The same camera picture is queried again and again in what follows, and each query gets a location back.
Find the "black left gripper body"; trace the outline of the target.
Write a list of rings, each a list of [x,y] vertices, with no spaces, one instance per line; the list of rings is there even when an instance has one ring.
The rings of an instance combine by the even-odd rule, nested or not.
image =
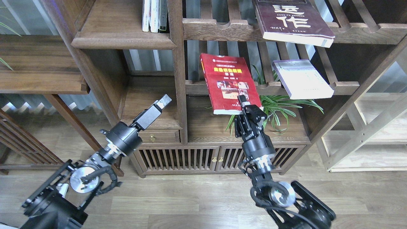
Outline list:
[[[162,113],[162,108],[152,104],[148,109],[143,110],[131,123],[131,127],[138,130],[146,130]]]

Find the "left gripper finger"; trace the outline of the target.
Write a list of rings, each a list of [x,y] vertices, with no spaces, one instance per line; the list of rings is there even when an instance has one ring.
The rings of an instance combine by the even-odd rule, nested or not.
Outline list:
[[[157,106],[159,109],[164,109],[171,101],[171,97],[169,97],[168,94],[165,94],[160,100],[155,102],[155,106]]]

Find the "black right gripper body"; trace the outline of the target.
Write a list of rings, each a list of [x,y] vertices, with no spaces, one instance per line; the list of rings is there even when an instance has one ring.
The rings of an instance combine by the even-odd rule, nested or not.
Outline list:
[[[242,137],[244,142],[264,133],[263,122],[267,115],[257,105],[246,105],[242,114],[235,117],[235,136]]]

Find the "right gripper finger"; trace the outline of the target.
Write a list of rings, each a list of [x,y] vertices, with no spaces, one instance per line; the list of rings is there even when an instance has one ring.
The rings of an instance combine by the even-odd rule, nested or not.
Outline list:
[[[241,109],[247,109],[247,106],[250,106],[250,102],[246,99],[245,95],[238,96],[238,102],[240,104]]]

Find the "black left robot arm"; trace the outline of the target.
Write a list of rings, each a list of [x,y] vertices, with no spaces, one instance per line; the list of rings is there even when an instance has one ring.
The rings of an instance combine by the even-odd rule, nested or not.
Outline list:
[[[83,163],[66,161],[44,184],[22,204],[29,219],[22,229],[80,229],[87,219],[86,207],[94,197],[119,187],[112,168],[118,157],[128,156],[142,143],[139,132],[146,130],[171,102],[165,94],[148,109],[143,110],[131,124],[118,122],[111,130],[102,129],[108,144]],[[89,193],[83,204],[76,207],[57,190],[65,178],[70,187],[80,194]]]

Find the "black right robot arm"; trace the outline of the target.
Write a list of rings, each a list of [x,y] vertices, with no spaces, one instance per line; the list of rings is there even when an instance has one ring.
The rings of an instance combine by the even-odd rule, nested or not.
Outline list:
[[[271,176],[276,151],[264,133],[266,114],[238,96],[242,113],[235,118],[235,135],[243,139],[245,168],[238,165],[251,182],[251,198],[266,210],[279,229],[330,229],[335,212],[298,181],[276,182]]]

